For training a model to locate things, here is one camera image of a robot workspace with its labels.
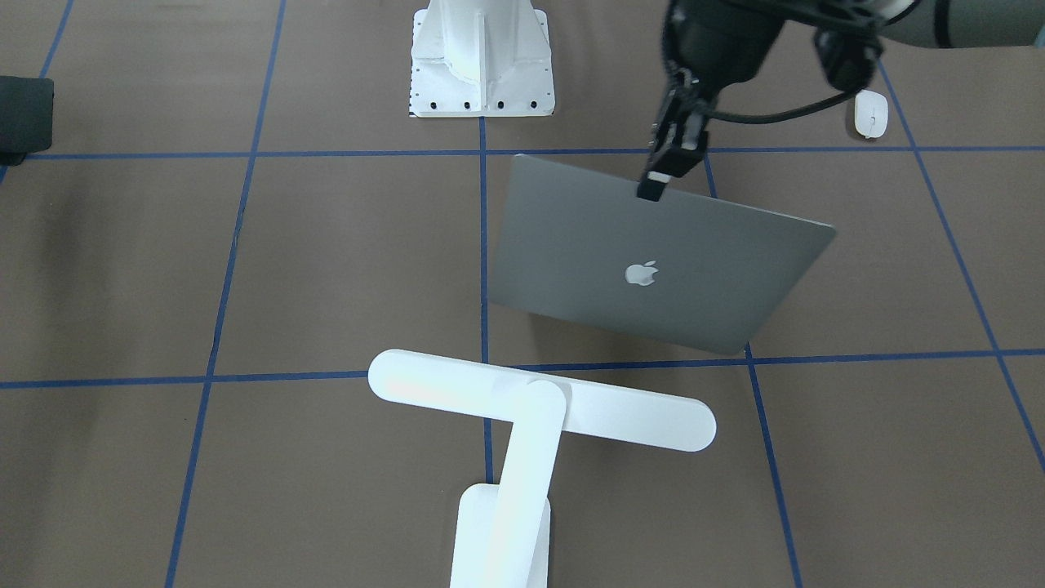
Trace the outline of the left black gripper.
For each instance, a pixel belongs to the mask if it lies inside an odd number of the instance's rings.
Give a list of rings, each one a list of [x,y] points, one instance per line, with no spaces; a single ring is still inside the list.
[[[705,159],[709,119],[683,98],[713,104],[721,90],[754,78],[785,22],[748,1],[671,1],[665,11],[663,57],[673,90],[665,93],[637,197],[658,202],[674,178]]]

